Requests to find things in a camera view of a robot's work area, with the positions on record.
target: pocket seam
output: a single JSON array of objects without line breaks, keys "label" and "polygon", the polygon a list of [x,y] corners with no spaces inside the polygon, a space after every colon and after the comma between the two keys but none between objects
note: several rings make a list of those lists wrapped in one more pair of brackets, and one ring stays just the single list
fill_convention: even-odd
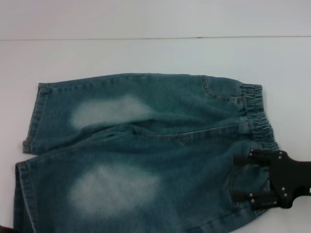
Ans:
[{"label": "pocket seam", "polygon": [[240,125],[245,125],[247,123],[241,123],[241,124],[234,124],[234,125],[226,125],[226,126],[221,126],[221,127],[216,127],[216,128],[211,128],[211,129],[205,129],[205,130],[198,130],[198,131],[192,131],[192,132],[187,132],[187,133],[174,133],[174,134],[164,134],[164,135],[158,135],[158,134],[145,134],[143,136],[148,137],[148,138],[153,138],[153,139],[184,139],[191,137],[192,135],[196,135],[199,133],[209,133],[213,131],[218,131],[218,130],[225,130],[225,129],[230,129],[234,127],[238,127]]},{"label": "pocket seam", "polygon": [[208,80],[207,80],[207,76],[206,75],[202,77],[202,82],[203,82],[203,89],[205,90],[205,92],[209,96],[211,96],[211,97],[213,97],[215,99],[219,99],[219,100],[242,100],[242,96],[241,97],[223,97],[221,95],[218,95],[218,94],[214,93],[210,89],[210,87],[208,85]]},{"label": "pocket seam", "polygon": [[54,152],[56,152],[56,154],[58,154],[58,153],[66,152],[67,150],[71,151],[71,150],[80,149],[80,148],[87,147],[87,146],[93,146],[93,145],[109,142],[112,140],[116,140],[116,139],[122,138],[128,134],[130,134],[130,132],[124,131],[121,134],[115,135],[113,137],[108,137],[108,138],[103,137],[103,140],[100,140],[101,138],[100,138],[100,136],[98,136],[97,138],[95,138],[95,140],[99,139],[99,141],[95,141],[93,138],[90,139],[90,137],[93,136],[93,135],[91,135],[90,137],[83,139],[82,141],[79,141],[77,143],[71,144],[69,146],[64,146],[64,147],[59,147],[59,148],[56,147],[56,148],[50,148],[50,149],[44,149],[44,150],[35,150],[35,152],[36,152],[36,154],[38,154],[38,153],[49,153],[51,151],[54,151]]}]

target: hem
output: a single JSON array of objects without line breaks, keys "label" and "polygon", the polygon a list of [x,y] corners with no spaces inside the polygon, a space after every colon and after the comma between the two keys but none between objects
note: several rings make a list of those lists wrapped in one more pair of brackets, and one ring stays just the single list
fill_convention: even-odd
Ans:
[{"label": "hem", "polygon": [[279,150],[272,126],[264,110],[262,86],[244,84],[242,93],[251,139],[261,144],[263,149]]},{"label": "hem", "polygon": [[28,135],[25,141],[23,141],[23,153],[32,153],[32,141],[35,139],[38,126],[40,124],[43,109],[47,100],[49,90],[46,83],[39,83],[38,94],[35,101],[35,107],[33,110],[33,115],[31,117],[31,122],[28,130]]},{"label": "hem", "polygon": [[187,230],[185,231],[185,233],[210,233],[210,232],[227,233],[239,229],[241,227],[244,227],[248,223],[258,218],[259,216],[261,216],[260,213],[254,212],[249,208],[244,208],[241,209],[240,211],[233,212],[226,216],[207,222],[201,226]]},{"label": "hem", "polygon": [[39,232],[38,214],[30,171],[26,162],[16,164],[15,174],[14,229],[18,232],[24,232],[27,229],[29,232],[37,233]]}]

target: stitching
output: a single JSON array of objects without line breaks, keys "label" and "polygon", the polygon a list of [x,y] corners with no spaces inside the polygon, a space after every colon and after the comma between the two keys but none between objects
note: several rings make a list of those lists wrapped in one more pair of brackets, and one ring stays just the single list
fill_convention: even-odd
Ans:
[{"label": "stitching", "polygon": [[172,138],[172,139],[174,139],[174,138],[180,138],[180,137],[181,137],[181,138],[185,138],[185,137],[189,137],[189,136],[191,136],[191,135],[198,134],[198,133],[208,133],[208,132],[212,132],[212,131],[216,131],[216,130],[231,128],[231,127],[237,127],[237,126],[244,125],[244,124],[246,124],[246,123],[235,124],[235,125],[227,125],[227,126],[221,126],[221,127],[216,127],[216,128],[212,128],[212,129],[193,131],[193,132],[189,132],[189,133],[176,133],[176,134],[165,134],[165,135],[146,134],[146,135],[143,135],[143,136],[151,137],[151,138],[166,138],[166,137],[170,137],[170,138]]},{"label": "stitching", "polygon": [[33,182],[33,179],[32,179],[32,174],[31,174],[31,170],[29,169],[28,167],[28,164],[25,162],[25,165],[27,167],[27,170],[29,172],[29,179],[30,179],[30,182],[31,182],[31,186],[32,186],[32,193],[33,193],[33,202],[34,202],[34,208],[35,208],[35,213],[36,213],[36,226],[35,226],[35,223],[34,223],[34,226],[36,228],[40,228],[39,227],[39,214],[38,214],[38,208],[37,208],[37,204],[36,204],[36,197],[35,197],[35,187],[34,187],[34,182]]},{"label": "stitching", "polygon": [[[39,94],[40,94],[40,88],[38,88],[38,92],[37,92],[37,96],[36,96],[36,101],[38,100],[38,98],[39,98]],[[31,121],[30,121],[30,127],[29,127],[29,129],[28,129],[28,133],[27,133],[27,139],[26,140],[28,140],[29,138],[31,138],[31,140],[33,139],[33,136],[34,136],[34,134],[31,132],[31,126],[33,125],[33,118],[34,118],[34,116],[35,116],[35,107],[36,107],[36,102],[35,102],[35,106],[34,106],[34,109],[33,109],[33,113],[32,113],[32,115],[31,115]]]},{"label": "stitching", "polygon": [[262,127],[262,121],[261,121],[261,119],[260,119],[260,117],[259,117],[259,115],[258,115],[258,107],[257,107],[257,104],[256,104],[256,96],[255,96],[255,91],[256,91],[256,87],[257,87],[257,85],[255,85],[254,86],[254,92],[253,92],[253,96],[254,96],[254,107],[255,107],[255,111],[256,111],[256,116],[257,116],[257,118],[258,118],[258,120],[259,120],[259,123],[260,123],[260,127],[261,127],[261,132],[262,132],[262,134],[264,134],[264,130],[263,130],[263,127]]},{"label": "stitching", "polygon": [[[83,149],[87,149],[87,148],[90,148],[92,146],[102,145],[105,142],[125,137],[128,134],[130,134],[130,132],[124,132],[119,137],[116,137],[116,138],[113,138],[113,139],[109,139],[109,140],[106,140],[106,141],[86,142],[86,143],[81,143],[81,145],[78,145],[78,146],[73,144],[73,145],[70,145],[69,147],[57,148],[57,149],[54,149],[54,150],[56,150],[56,153],[54,153],[54,154],[49,154],[48,156],[46,156],[46,155],[39,156],[40,157],[40,161],[45,161],[46,159],[53,158],[55,156],[58,156],[58,155],[61,155],[61,154],[65,153],[65,152],[75,152],[77,150],[81,151]],[[45,152],[45,150],[36,150],[36,152],[37,153]]]},{"label": "stitching", "polygon": [[40,124],[41,124],[41,122],[42,122],[42,115],[43,115],[43,111],[44,111],[45,106],[46,106],[46,102],[47,102],[47,99],[48,99],[48,95],[49,95],[49,93],[45,93],[44,104],[43,104],[42,111],[41,111],[41,114],[40,114],[40,120],[39,120],[38,125],[37,125],[37,127],[36,127],[36,131],[35,131],[35,134],[34,134],[34,137],[33,137],[32,141],[35,140],[35,138],[36,138],[36,136],[37,136],[37,133],[38,133],[38,129],[39,129]]},{"label": "stitching", "polygon": [[21,227],[21,226],[24,226],[24,212],[25,212],[25,203],[24,203],[24,198],[23,198],[23,189],[22,189],[22,186],[21,186],[21,174],[20,174],[20,171],[19,171],[19,168],[17,167],[17,170],[18,170],[18,182],[19,182],[19,189],[20,189],[20,194],[19,194],[19,199],[20,199],[20,207],[21,207],[21,212],[20,212],[20,215],[19,215],[19,225],[18,225],[18,228],[20,228],[22,230],[21,233],[24,232],[24,228]]},{"label": "stitching", "polygon": [[74,87],[74,86],[84,86],[84,85],[90,85],[90,84],[96,84],[96,83],[107,83],[108,81],[121,80],[121,79],[126,79],[129,77],[141,78],[141,77],[148,77],[148,76],[151,76],[151,74],[148,74],[148,75],[127,75],[127,76],[115,77],[115,78],[111,78],[111,79],[104,78],[104,80],[100,80],[100,81],[93,81],[93,82],[74,84],[74,85],[68,85],[68,86],[61,86],[61,87],[51,87],[51,88],[52,89],[66,89],[66,88],[70,88],[70,87]]},{"label": "stitching", "polygon": [[207,76],[203,76],[202,77],[202,82],[203,82],[203,87],[204,87],[204,90],[210,95],[212,96],[213,98],[216,98],[216,99],[220,99],[220,100],[242,100],[241,97],[222,97],[220,95],[217,95],[215,94],[209,87],[208,85],[208,81],[207,81]]},{"label": "stitching", "polygon": [[253,132],[252,132],[251,124],[250,124],[250,122],[249,122],[249,117],[248,117],[248,114],[247,114],[247,110],[246,110],[246,104],[245,104],[245,86],[244,86],[244,84],[242,85],[242,103],[243,103],[243,109],[244,109],[244,111],[245,111],[247,123],[248,123],[248,125],[249,125],[249,138],[252,139]]},{"label": "stitching", "polygon": [[231,216],[231,215],[236,214],[237,212],[240,212],[240,211],[246,210],[246,209],[248,209],[248,208],[243,208],[243,209],[241,209],[241,210],[239,210],[239,211],[235,211],[235,212],[232,212],[232,213],[230,213],[230,214],[228,214],[228,215],[224,215],[224,216],[219,217],[219,218],[217,218],[217,219],[214,219],[214,220],[211,220],[211,221],[209,221],[209,222],[203,223],[203,224],[200,225],[200,226],[193,227],[193,228],[191,228],[191,229],[186,230],[184,233],[188,233],[188,232],[193,231],[193,230],[195,230],[195,229],[201,228],[201,227],[206,226],[206,225],[208,225],[208,224],[210,224],[210,223],[212,223],[212,222],[218,221],[218,220],[223,219],[223,218],[225,218],[225,217],[229,217],[229,216]]}]

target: jeans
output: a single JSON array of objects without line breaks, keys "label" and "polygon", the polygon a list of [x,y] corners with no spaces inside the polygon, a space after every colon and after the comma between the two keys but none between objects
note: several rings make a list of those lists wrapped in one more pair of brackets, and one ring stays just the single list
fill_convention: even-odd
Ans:
[{"label": "jeans", "polygon": [[232,189],[269,190],[233,155],[277,150],[260,85],[118,74],[40,83],[16,164],[23,233],[227,233],[256,219]]}]

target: white table surface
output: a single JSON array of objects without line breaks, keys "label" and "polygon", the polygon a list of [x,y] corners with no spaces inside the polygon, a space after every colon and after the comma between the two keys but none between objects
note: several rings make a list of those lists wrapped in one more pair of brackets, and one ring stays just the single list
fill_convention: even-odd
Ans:
[{"label": "white table surface", "polygon": [[[285,1],[287,8],[286,4],[281,4],[278,0],[269,4],[265,0],[262,1],[264,3],[256,1],[253,2],[255,6],[242,0],[236,1],[236,5],[228,3],[232,1],[223,0],[208,3],[181,0],[180,7],[184,9],[178,8],[177,13],[171,13],[177,5],[174,0],[150,2],[151,5],[158,5],[158,8],[152,7],[148,13],[144,13],[148,4],[143,1],[136,0],[132,4],[114,1],[112,6],[121,6],[122,2],[125,4],[121,9],[113,8],[114,13],[107,10],[109,4],[104,1],[102,4],[106,7],[107,15],[90,14],[90,19],[83,18],[92,7],[99,11],[94,6],[100,4],[100,1],[93,1],[90,5],[84,3],[85,7],[80,5],[78,9],[82,2],[75,1],[77,7],[74,13],[65,11],[62,4],[64,7],[67,5],[64,2],[61,4],[61,1],[50,1],[48,5],[44,5],[37,0],[25,0],[24,3],[19,2],[20,7],[14,6],[13,1],[0,2],[0,18],[13,19],[7,24],[0,20],[0,40],[298,33],[311,35],[310,1]],[[12,14],[5,11],[2,4],[6,4],[7,10],[14,9]],[[214,9],[218,9],[220,5],[225,6],[218,12],[203,9],[209,4]],[[303,4],[309,4],[309,7],[303,7]],[[186,12],[187,5],[192,6],[190,13]],[[159,7],[165,8],[164,19],[156,21],[156,18],[161,18],[158,15],[161,11]],[[274,15],[271,11],[278,9],[281,13],[276,13],[273,17],[280,19],[279,24],[270,24],[272,18],[260,16],[255,8],[270,12],[271,17]],[[53,21],[50,11],[56,9],[61,17]],[[200,19],[207,21],[210,16],[204,15],[204,11],[217,17],[217,21],[206,26]],[[130,18],[130,12],[137,18]],[[253,24],[250,18],[234,21],[234,14],[254,17],[256,22]],[[130,19],[127,21],[122,18],[117,21],[118,15]],[[183,15],[187,15],[190,21],[183,19]],[[79,22],[90,21],[80,27],[73,24],[73,16]],[[96,17],[103,22],[103,29],[96,22]],[[109,25],[108,21],[113,20],[117,21],[116,29]],[[288,27],[296,23],[299,26]],[[32,157],[22,153],[21,143],[27,135],[38,82],[57,82],[115,73],[156,72],[206,74],[261,84],[264,88],[265,109],[277,142],[291,157],[311,161],[310,61],[311,38],[0,41],[0,225],[12,226],[13,222],[15,163]],[[311,198],[298,198],[292,209],[270,210],[236,232],[308,233],[310,216]]]}]

